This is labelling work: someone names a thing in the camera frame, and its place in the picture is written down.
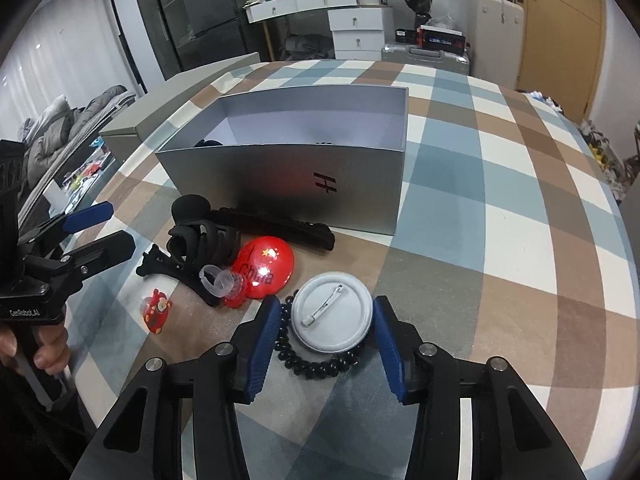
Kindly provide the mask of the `person's left hand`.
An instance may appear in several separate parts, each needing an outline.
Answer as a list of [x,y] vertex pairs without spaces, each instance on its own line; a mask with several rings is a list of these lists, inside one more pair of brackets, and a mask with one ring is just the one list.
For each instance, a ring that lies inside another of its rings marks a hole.
[[[36,339],[39,342],[39,349],[34,356],[35,366],[51,376],[61,373],[70,362],[70,347],[67,343],[68,331],[65,325],[61,323],[39,326],[36,331]],[[4,324],[1,325],[0,346],[1,364],[9,370],[23,375],[23,371],[15,359],[17,340],[12,330]]]

